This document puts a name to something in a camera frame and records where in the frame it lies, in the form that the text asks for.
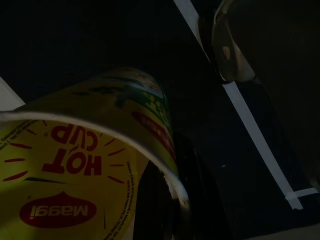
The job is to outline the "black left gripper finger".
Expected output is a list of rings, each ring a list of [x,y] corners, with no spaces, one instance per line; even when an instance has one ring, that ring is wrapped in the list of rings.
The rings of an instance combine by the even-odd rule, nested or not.
[[[193,143],[173,135],[179,178],[189,197],[183,213],[164,174],[149,162],[138,184],[132,240],[235,240],[217,184]]]

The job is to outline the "yellow Maggi Hot Cup noodles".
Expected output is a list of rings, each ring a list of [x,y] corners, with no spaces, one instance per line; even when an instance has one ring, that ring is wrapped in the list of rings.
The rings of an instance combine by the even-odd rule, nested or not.
[[[0,111],[0,240],[177,237],[191,208],[167,98],[148,73],[108,71]]]

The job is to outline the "white floor tape strip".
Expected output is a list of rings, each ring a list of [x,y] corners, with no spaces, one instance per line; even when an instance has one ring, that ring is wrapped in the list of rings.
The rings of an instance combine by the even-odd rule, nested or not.
[[[191,0],[173,1],[180,11],[181,15],[183,16],[192,34],[194,35],[195,39],[197,40],[198,44],[203,49],[204,46],[201,41],[200,32],[198,29],[199,15]],[[278,162],[272,154],[272,151],[270,150],[261,130],[257,125],[256,120],[254,119],[254,116],[252,115],[236,83],[225,83],[223,85],[223,88],[286,201],[289,203],[290,207],[293,210],[302,210],[303,206],[299,198],[317,194],[318,191],[313,187],[297,191],[294,191],[292,189]]]

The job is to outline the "grey robot foot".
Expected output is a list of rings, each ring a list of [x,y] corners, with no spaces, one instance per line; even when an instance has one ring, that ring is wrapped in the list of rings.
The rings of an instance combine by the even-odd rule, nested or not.
[[[257,77],[231,33],[227,13],[233,2],[221,0],[216,9],[207,10],[197,21],[202,48],[224,84],[249,82]]]

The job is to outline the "large black floor mat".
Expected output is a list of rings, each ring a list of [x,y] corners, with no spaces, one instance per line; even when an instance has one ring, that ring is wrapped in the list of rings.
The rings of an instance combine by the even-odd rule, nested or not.
[[[0,77],[24,102],[120,67],[163,88],[235,240],[290,228],[270,212],[278,186],[173,0],[0,0]]]

